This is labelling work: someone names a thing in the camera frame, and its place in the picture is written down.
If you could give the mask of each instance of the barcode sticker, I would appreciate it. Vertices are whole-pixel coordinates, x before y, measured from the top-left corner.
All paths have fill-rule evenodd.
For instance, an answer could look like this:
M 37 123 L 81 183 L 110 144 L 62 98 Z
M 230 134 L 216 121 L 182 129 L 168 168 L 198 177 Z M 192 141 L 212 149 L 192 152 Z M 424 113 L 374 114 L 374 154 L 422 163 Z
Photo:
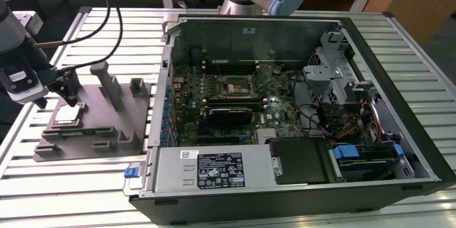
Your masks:
M 198 151 L 180 151 L 181 159 L 196 159 L 198 157 Z

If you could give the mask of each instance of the wire bundle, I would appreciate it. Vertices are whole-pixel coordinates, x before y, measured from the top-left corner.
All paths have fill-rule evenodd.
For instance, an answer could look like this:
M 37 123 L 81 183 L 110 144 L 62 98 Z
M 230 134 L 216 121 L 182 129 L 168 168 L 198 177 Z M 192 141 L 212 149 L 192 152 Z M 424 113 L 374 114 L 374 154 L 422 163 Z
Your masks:
M 106 61 L 114 54 L 118 46 L 120 46 L 120 42 L 121 42 L 121 39 L 122 39 L 122 18 L 121 18 L 121 13 L 120 13 L 120 7 L 118 7 L 118 3 L 117 3 L 117 0 L 105 0 L 106 1 L 106 16 L 105 16 L 105 19 L 100 25 L 100 27 L 86 36 L 84 37 L 80 37 L 74 40 L 70 40 L 70 41 L 56 41 L 56 42 L 46 42 L 46 43 L 37 43 L 33 45 L 34 48 L 52 48 L 52 47 L 57 47 L 57 46 L 62 46 L 62 45 L 68 45 L 68 44 L 74 44 L 82 40 L 86 40 L 89 39 L 90 37 L 93 37 L 104 28 L 105 24 L 108 23 L 108 20 L 109 20 L 109 17 L 110 17 L 110 1 L 113 3 L 113 7 L 116 8 L 116 12 L 117 12 L 117 17 L 118 17 L 118 25 L 120 25 L 120 30 L 118 30 L 118 37 L 117 37 L 117 42 L 109 52 L 109 54 L 101 58 L 100 60 L 96 60 L 96 61 L 90 61 L 90 62 L 86 62 L 84 64 L 80 64 L 80 65 L 74 65 L 74 66 L 70 66 L 70 67 L 65 67 L 60 70 L 61 73 L 64 72 L 68 72 L 68 71 L 72 71 L 72 70 L 76 70 L 78 68 L 82 68 L 82 67 L 86 67 L 86 66 L 90 66 L 93 64 L 98 64 L 104 61 Z

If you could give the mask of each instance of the green motherboard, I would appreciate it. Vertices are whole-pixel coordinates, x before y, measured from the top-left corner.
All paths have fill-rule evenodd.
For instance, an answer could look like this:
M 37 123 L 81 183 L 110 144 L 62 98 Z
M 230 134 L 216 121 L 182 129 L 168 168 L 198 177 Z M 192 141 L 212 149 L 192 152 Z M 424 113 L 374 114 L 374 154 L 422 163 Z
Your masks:
M 302 136 L 293 98 L 288 95 L 293 74 L 296 71 L 282 72 L 276 64 L 257 65 L 250 75 L 208 75 L 201 67 L 176 66 L 178 146 L 257 144 L 257 132 L 262 129 L 276 137 Z M 213 127 L 208 110 L 214 108 L 249 109 L 252 120 L 234 127 L 229 123 Z

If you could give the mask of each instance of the sticker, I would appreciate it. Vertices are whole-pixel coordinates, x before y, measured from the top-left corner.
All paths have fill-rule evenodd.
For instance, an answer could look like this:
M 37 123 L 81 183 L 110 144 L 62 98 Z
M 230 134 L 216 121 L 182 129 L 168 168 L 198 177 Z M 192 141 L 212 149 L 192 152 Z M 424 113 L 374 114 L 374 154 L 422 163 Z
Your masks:
M 242 34 L 254 34 L 256 29 L 254 28 L 244 28 Z
M 196 159 L 198 157 L 198 151 L 180 151 L 181 159 Z
M 245 187 L 241 153 L 198 155 L 198 188 Z

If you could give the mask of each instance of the metal bracket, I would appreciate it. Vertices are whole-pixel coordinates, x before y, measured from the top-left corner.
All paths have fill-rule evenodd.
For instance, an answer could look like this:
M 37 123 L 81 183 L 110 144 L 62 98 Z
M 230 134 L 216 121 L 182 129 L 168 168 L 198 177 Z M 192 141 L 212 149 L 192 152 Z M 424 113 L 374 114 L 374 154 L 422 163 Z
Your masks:
M 162 16 L 162 24 L 161 24 L 161 30 L 162 34 L 166 34 L 166 31 L 174 27 L 178 24 L 178 14 L 174 13 L 166 13 Z

